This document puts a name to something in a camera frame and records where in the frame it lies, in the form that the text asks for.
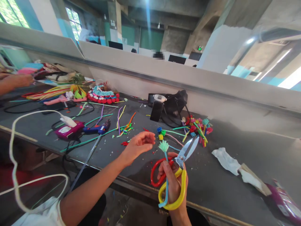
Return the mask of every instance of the red scissor handle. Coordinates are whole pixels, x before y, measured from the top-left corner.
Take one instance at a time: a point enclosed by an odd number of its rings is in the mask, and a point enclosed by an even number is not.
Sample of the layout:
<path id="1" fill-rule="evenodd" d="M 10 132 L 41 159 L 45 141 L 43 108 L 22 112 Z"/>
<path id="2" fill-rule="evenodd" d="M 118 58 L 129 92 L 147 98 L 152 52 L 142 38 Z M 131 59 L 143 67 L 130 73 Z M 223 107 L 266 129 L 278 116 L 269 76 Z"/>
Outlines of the red scissor handle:
<path id="1" fill-rule="evenodd" d="M 153 185 L 154 187 L 158 187 L 158 186 L 160 186 L 161 184 L 162 184 L 162 182 L 164 181 L 164 179 L 165 179 L 165 177 L 166 177 L 166 174 L 165 173 L 163 173 L 163 175 L 161 176 L 161 178 L 160 178 L 160 180 L 157 182 L 157 183 L 155 183 L 154 182 L 154 172 L 155 172 L 155 169 L 157 168 L 157 166 L 161 163 L 161 162 L 163 162 L 164 160 L 166 160 L 166 158 L 163 158 L 163 159 L 160 159 L 160 160 L 158 160 L 157 162 L 156 162 L 156 164 L 154 165 L 154 167 L 151 169 L 151 185 Z M 173 157 L 168 157 L 168 160 L 169 160 L 169 165 L 170 166 L 172 166 L 172 164 L 173 164 Z"/>

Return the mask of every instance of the white tissue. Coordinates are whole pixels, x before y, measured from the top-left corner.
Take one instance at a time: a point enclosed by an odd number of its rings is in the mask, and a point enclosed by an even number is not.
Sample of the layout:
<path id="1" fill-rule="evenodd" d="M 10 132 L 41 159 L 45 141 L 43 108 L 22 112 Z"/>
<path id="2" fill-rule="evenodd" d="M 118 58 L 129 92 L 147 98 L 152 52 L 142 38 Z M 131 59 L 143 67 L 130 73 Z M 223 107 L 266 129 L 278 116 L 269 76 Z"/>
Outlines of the white tissue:
<path id="1" fill-rule="evenodd" d="M 214 150 L 212 154 L 219 160 L 222 167 L 226 170 L 229 170 L 235 176 L 238 175 L 237 170 L 240 168 L 240 164 L 234 158 L 232 158 L 227 152 L 225 148 L 219 148 Z"/>
<path id="2" fill-rule="evenodd" d="M 248 173 L 247 171 L 244 171 L 243 169 L 239 169 L 242 180 L 245 183 L 250 183 L 254 187 L 257 187 L 258 189 L 262 190 L 262 185 L 259 180 L 257 180 L 252 174 Z"/>

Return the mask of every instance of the white cable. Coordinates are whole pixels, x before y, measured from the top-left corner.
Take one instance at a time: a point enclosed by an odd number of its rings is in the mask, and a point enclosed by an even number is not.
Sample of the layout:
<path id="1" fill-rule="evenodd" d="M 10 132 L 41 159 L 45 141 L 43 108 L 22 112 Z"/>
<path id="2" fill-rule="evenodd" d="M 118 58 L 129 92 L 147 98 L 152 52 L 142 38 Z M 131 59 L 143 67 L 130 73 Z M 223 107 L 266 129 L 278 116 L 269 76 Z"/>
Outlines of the white cable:
<path id="1" fill-rule="evenodd" d="M 14 185 L 14 188 L 12 189 L 9 189 L 9 190 L 6 190 L 4 192 L 1 192 L 0 193 L 0 196 L 5 194 L 5 193 L 8 193 L 12 190 L 15 191 L 15 199 L 16 199 L 16 202 L 18 204 L 18 206 L 20 207 L 20 209 L 22 209 L 24 212 L 26 213 L 38 213 L 37 210 L 33 209 L 33 210 L 30 210 L 28 209 L 21 201 L 21 197 L 20 197 L 20 191 L 19 191 L 19 188 L 20 187 L 23 187 L 25 185 L 28 185 L 28 184 L 31 184 L 31 183 L 34 183 L 34 182 L 37 182 L 39 180 L 43 180 L 43 179 L 46 179 L 46 178 L 50 178 L 50 177 L 55 177 L 55 176 L 62 176 L 64 178 L 66 178 L 66 183 L 65 183 L 65 186 L 61 192 L 61 194 L 58 196 L 58 198 L 54 201 L 56 202 L 61 196 L 62 194 L 64 193 L 66 187 L 67 187 L 67 184 L 68 184 L 68 177 L 65 175 L 65 174 L 55 174 L 55 175 L 49 175 L 49 176 L 45 176 L 45 177 L 41 177 L 41 178 L 38 178 L 38 179 L 35 179 L 35 180 L 32 180 L 32 181 L 29 181 L 27 183 L 24 183 L 24 184 L 21 184 L 19 185 L 18 184 L 18 180 L 17 180 L 17 177 L 16 177 L 16 173 L 17 173 L 17 167 L 18 167 L 18 163 L 17 161 L 15 160 L 15 158 L 13 157 L 13 139 L 14 139 L 14 136 L 15 136 L 15 129 L 16 129 L 16 123 L 17 121 L 19 121 L 19 119 L 21 118 L 24 118 L 26 116 L 29 116 L 29 115 L 32 115 L 32 114 L 35 114 L 35 113 L 40 113 L 40 112 L 46 112 L 46 111 L 53 111 L 53 112 L 56 112 L 56 113 L 59 113 L 62 117 L 63 115 L 58 112 L 58 111 L 55 111 L 55 110 L 43 110 L 43 111 L 35 111 L 35 112 L 31 112 L 31 113 L 28 113 L 28 114 L 25 114 L 25 115 L 22 115 L 20 117 L 18 117 L 14 122 L 13 122 L 13 125 L 12 125 L 12 134 L 11 134 L 11 137 L 10 137 L 10 142 L 9 142 L 9 157 L 10 157 L 10 160 L 13 162 L 13 172 L 12 172 L 12 179 L 13 179 L 13 185 Z"/>

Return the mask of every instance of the window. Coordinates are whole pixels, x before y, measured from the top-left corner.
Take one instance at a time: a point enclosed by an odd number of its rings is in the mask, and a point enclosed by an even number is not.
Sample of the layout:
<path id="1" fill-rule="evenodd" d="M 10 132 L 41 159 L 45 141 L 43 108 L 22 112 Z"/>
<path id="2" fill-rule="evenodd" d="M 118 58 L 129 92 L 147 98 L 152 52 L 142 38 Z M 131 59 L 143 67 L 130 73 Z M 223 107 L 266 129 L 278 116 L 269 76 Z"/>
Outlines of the window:
<path id="1" fill-rule="evenodd" d="M 67 13 L 68 13 L 68 17 L 70 20 L 70 24 L 72 27 L 72 31 L 74 34 L 75 39 L 78 41 L 79 35 L 82 31 L 82 25 L 81 25 L 81 21 L 79 20 L 79 16 L 77 12 L 74 12 L 73 10 L 69 9 L 66 7 Z"/>
<path id="2" fill-rule="evenodd" d="M 29 28 L 15 0 L 0 0 L 1 22 Z"/>

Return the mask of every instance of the green pom pom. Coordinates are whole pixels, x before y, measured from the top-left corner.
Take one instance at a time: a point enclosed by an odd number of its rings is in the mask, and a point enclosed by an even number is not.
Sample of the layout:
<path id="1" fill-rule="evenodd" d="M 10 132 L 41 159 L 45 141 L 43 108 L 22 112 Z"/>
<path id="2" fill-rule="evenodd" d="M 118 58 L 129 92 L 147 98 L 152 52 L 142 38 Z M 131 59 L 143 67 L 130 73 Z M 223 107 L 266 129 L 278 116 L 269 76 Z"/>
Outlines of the green pom pom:
<path id="1" fill-rule="evenodd" d="M 158 148 L 160 148 L 163 152 L 167 152 L 167 150 L 169 148 L 169 144 L 165 140 L 162 140 L 160 142 Z"/>

